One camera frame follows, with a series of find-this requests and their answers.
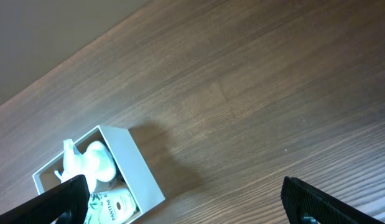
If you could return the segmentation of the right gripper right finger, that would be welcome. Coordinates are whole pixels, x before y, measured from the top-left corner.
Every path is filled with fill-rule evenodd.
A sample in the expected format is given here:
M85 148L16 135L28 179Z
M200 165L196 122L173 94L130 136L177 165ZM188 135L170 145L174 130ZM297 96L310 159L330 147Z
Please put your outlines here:
M382 224L296 177L284 178L281 200L290 223Z

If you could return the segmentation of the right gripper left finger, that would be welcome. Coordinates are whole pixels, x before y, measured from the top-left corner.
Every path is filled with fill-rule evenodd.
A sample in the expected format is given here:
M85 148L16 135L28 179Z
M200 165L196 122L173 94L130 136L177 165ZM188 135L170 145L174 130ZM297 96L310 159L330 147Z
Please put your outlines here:
M0 224L83 224L90 192L84 175L77 175L0 215Z

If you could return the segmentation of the dark blue pump bottle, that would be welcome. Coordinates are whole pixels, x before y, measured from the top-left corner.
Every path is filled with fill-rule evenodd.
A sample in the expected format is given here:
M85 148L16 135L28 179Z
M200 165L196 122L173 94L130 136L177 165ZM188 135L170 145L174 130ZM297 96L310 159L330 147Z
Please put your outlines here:
M72 139L63 142L63 171L54 171L61 183L84 175L91 194L112 189L116 185L116 173L115 161L101 141L93 141L81 153Z

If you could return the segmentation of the white squeeze tube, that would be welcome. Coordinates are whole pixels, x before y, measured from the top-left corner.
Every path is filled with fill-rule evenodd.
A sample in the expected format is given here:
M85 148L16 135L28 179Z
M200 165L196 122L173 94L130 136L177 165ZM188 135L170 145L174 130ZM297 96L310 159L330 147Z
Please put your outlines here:
M120 224L137 212L137 204L125 185L93 193L88 201L84 224Z

